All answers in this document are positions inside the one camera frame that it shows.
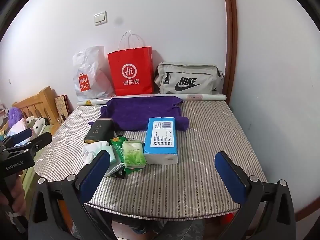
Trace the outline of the person's left hand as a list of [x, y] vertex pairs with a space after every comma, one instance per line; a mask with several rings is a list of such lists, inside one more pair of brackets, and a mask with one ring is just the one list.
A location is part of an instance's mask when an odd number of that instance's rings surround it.
[[25, 216], [26, 212], [26, 201], [24, 198], [25, 191], [23, 189], [23, 184], [21, 180], [21, 175], [23, 172], [18, 172], [16, 174], [16, 181], [14, 187], [11, 189], [11, 196], [14, 199], [12, 204], [12, 210], [19, 215]]

